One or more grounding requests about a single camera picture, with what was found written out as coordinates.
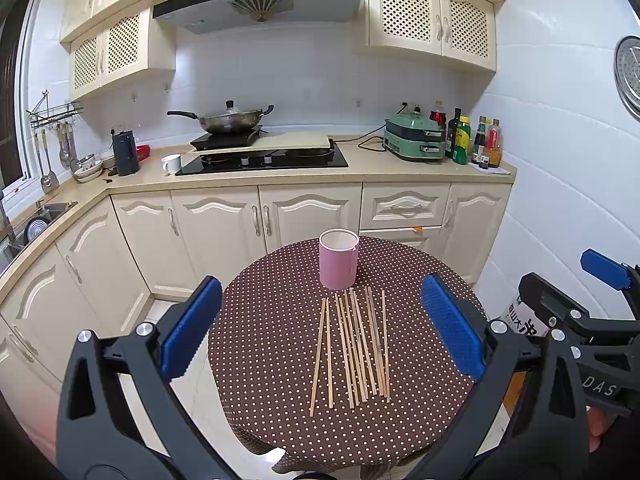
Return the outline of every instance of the green appliance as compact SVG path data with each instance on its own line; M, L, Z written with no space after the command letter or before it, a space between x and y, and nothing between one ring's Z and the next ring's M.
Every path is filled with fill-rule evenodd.
M441 162L444 159L445 131L420 113L396 114L386 120L383 139L387 150L411 162Z

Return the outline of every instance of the wok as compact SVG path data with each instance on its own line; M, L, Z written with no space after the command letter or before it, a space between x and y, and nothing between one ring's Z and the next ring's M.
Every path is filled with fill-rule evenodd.
M180 115L195 119L200 122L203 130L210 134L240 134L256 127L260 120L267 114L273 112L273 105L270 105L265 111L252 110L251 112L236 112L233 101L226 102L226 110L228 113L200 117L192 112L170 111L167 115Z

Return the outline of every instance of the round table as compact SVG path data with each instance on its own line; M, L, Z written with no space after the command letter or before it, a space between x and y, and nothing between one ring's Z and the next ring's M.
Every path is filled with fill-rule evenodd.
M225 416L244 446L256 454L285 449L273 467L278 473L360 465L363 478L426 452L473 385L453 364L420 302L422 279L434 272L482 312L468 285L436 258L402 244L360 239L354 288L371 286L378 307L380 289L385 291L391 400L370 396L350 408L332 315L334 408L328 408L323 358L313 418L321 301L333 297L319 281L318 240L281 248L236 277L209 333L209 363Z

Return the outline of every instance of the blue textured finger pad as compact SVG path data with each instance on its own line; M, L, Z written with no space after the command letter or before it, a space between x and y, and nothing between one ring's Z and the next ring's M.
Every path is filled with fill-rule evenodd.
M593 249L588 249L582 253L580 264L582 270L585 270L591 276L595 276L615 290L625 290L631 286L631 279L625 267L613 260L609 260L606 256L602 256L602 254Z
M182 315L161 348L161 374L182 377L222 307L222 286L211 280Z
M478 381L484 373L480 340L447 291L431 275L422 280L422 306L460 373Z

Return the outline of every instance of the countertop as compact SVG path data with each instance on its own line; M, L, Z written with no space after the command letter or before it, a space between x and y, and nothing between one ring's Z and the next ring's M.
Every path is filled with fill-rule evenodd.
M50 228L34 240L0 276L0 303L22 274L62 233L97 203L112 194L164 191L172 189L202 189L207 187L266 186L277 184L340 184L375 182L468 182L478 184L512 184L516 169L507 163L501 166L510 174L485 174L472 166L460 166L446 159L442 164L406 162L391 153L363 150L356 144L340 144L348 168L320 170L263 170L238 171L193 176L165 176L160 159L171 153L183 153L182 163L196 156L188 153L190 146L174 146L152 150L151 156L140 163L140 171L125 177L101 177L85 184L67 180L55 192L44 197L46 202L78 202L74 208L57 219Z

